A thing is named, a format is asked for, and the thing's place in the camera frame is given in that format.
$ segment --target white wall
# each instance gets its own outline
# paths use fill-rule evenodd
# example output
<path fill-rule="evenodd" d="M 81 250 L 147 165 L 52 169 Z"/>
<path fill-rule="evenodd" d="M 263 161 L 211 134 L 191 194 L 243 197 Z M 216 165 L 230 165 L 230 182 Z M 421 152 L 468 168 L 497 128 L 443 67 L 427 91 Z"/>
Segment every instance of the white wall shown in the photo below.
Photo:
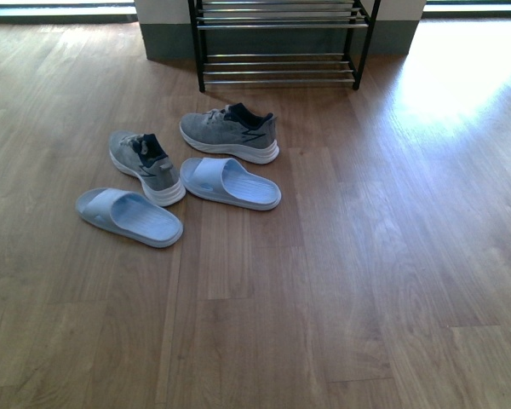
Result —
<path fill-rule="evenodd" d="M 362 0 L 367 11 L 373 0 Z M 189 24 L 187 0 L 135 0 L 141 24 Z M 415 20 L 422 17 L 426 0 L 382 0 L 378 20 Z"/>

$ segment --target sunlight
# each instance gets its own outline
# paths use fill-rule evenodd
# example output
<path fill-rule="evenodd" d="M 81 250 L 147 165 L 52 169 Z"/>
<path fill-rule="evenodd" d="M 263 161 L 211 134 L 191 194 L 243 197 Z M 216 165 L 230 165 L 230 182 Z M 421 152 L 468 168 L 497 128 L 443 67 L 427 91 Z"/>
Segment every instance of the sunlight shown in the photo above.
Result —
<path fill-rule="evenodd" d="M 424 41 L 415 37 L 398 83 L 407 111 L 429 122 L 476 115 L 511 81 L 511 21 L 426 22 L 418 30 Z"/>

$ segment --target wall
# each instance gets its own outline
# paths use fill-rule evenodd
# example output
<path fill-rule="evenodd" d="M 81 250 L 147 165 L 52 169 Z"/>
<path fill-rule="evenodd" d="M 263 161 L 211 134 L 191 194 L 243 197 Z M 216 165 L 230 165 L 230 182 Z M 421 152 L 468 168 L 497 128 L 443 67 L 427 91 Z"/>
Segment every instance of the wall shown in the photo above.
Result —
<path fill-rule="evenodd" d="M 373 7 L 373 0 L 363 3 L 368 11 Z M 426 0 L 382 0 L 370 52 L 408 54 L 425 4 Z M 135 0 L 135 5 L 148 59 L 193 57 L 187 0 Z M 239 46 L 246 52 L 246 44 L 252 47 L 250 52 L 261 52 L 259 49 L 273 53 L 301 52 L 301 46 L 305 52 L 320 52 L 327 51 L 322 47 L 336 49 L 336 45 L 342 41 L 342 34 L 337 30 L 279 30 L 271 33 L 243 30 L 240 34 L 236 31 L 235 36 L 227 32 L 213 32 L 211 37 L 209 51 L 222 47 L 229 53 L 239 52 L 235 49 Z M 313 44 L 315 49 L 307 49 L 308 43 Z"/>

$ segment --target metal shoe rack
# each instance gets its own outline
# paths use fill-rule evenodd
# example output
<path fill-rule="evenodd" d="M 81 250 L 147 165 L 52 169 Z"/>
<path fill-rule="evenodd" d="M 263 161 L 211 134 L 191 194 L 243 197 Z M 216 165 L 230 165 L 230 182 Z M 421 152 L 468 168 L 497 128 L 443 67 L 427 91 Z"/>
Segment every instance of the metal shoe rack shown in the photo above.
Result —
<path fill-rule="evenodd" d="M 360 0 L 188 0 L 198 87 L 207 84 L 352 83 L 359 88 L 381 0 L 370 13 Z M 331 53 L 208 54 L 216 30 L 338 29 L 342 49 Z M 364 30 L 357 62 L 354 30 Z"/>

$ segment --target baseboard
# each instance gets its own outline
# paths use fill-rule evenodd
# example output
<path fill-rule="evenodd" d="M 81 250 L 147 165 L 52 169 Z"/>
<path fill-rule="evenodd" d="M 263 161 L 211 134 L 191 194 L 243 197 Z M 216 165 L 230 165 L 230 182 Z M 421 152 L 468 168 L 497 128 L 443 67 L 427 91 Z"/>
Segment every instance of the baseboard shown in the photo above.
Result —
<path fill-rule="evenodd" d="M 370 54 L 409 54 L 418 21 L 378 21 Z M 189 24 L 141 24 L 146 55 L 150 60 L 193 58 Z M 361 50 L 363 35 L 354 33 L 353 54 Z M 235 53 L 321 53 L 342 51 L 344 31 L 329 30 L 237 30 L 207 34 L 209 54 Z"/>

